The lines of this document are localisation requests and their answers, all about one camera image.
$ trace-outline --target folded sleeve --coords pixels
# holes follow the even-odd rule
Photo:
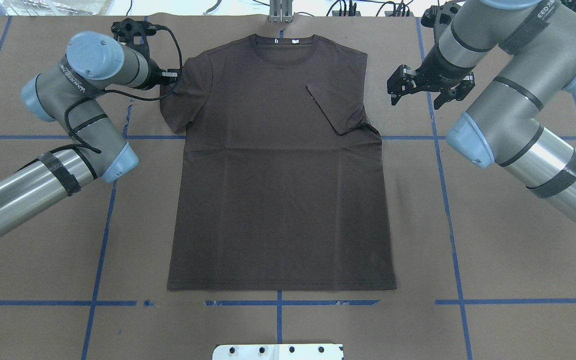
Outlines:
[[[159,101],[159,110],[173,132],[182,132],[206,104],[213,83],[213,67],[204,52],[191,57],[183,64],[181,80],[174,92]],[[170,91],[172,86],[161,86],[160,95]]]

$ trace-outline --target dark gray shirt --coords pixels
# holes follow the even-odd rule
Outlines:
[[[187,136],[168,289],[395,289],[366,58],[251,35],[186,61],[160,101]]]

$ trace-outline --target robotic arm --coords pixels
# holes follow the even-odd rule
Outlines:
[[[416,71],[402,65],[390,77],[392,104],[418,91],[441,93],[435,109],[463,100],[489,50],[514,55],[446,141],[478,167],[497,163],[576,221],[576,149],[535,121],[558,91],[576,93],[576,13],[560,0],[467,0],[425,17],[436,43]]]
[[[139,159],[95,100],[109,92],[139,100],[110,84],[148,90],[178,84],[181,50],[164,26],[130,18],[112,25],[114,39],[84,31],[72,37],[66,55],[22,89],[22,100],[39,119],[57,121],[73,143],[48,151],[0,182],[0,237],[101,177],[111,183]],[[179,69],[162,70],[150,58],[147,37],[165,30],[179,53]],[[142,44],[135,44],[141,37]]]

